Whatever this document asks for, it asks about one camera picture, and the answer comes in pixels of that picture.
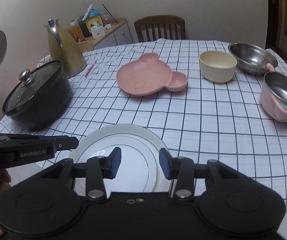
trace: metal bolt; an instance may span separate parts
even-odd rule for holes
[[[134,204],[134,203],[136,203],[136,201],[134,201],[133,199],[127,199],[126,200],[126,202],[128,203],[128,204]]]
[[[192,195],[190,190],[187,189],[180,189],[176,191],[176,195],[180,198],[190,197]]]
[[[136,198],[136,201],[137,202],[144,202],[145,200],[143,198],[139,197],[139,198]]]
[[[90,190],[88,192],[88,196],[90,198],[100,198],[103,196],[103,192],[101,190],[98,190],[98,189],[93,189],[93,190]]]

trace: cabinet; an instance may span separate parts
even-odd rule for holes
[[[123,18],[120,18],[117,19],[117,22],[118,23],[112,28],[106,30],[106,35],[104,37],[98,39],[87,37],[86,41],[90,42],[94,49],[102,49],[116,45],[126,45],[133,43],[127,21]]]

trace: doorway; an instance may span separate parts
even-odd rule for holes
[[[279,20],[278,3],[279,0],[268,0],[266,49],[276,47]]]

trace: checkered tablecloth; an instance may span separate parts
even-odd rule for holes
[[[64,113],[37,135],[69,135],[79,140],[110,124],[132,123],[148,128],[167,145],[173,156],[195,163],[218,159],[277,191],[287,205],[287,123],[274,121],[259,101],[262,77],[237,69],[234,78],[214,84],[201,76],[199,55],[207,50],[229,53],[221,41],[171,41],[136,43],[84,54],[87,68],[69,79],[73,98]],[[115,74],[143,53],[156,52],[173,70],[188,75],[188,87],[178,93],[162,90],[145,97],[130,96],[118,87]],[[276,69],[287,76],[287,64]],[[39,64],[50,60],[46,57]],[[86,71],[96,62],[87,78]],[[2,133],[27,133],[11,119],[0,122]],[[38,162],[46,168],[67,158],[70,151]],[[195,184],[195,194],[205,190]]]

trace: white plate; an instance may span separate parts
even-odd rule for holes
[[[108,156],[115,147],[121,148],[122,159],[116,178],[104,179],[107,197],[111,192],[168,191],[170,181],[159,165],[159,150],[166,146],[157,135],[140,126],[116,124],[96,130],[80,141],[69,158],[83,163],[94,156]],[[84,178],[76,179],[75,190],[85,195]]]

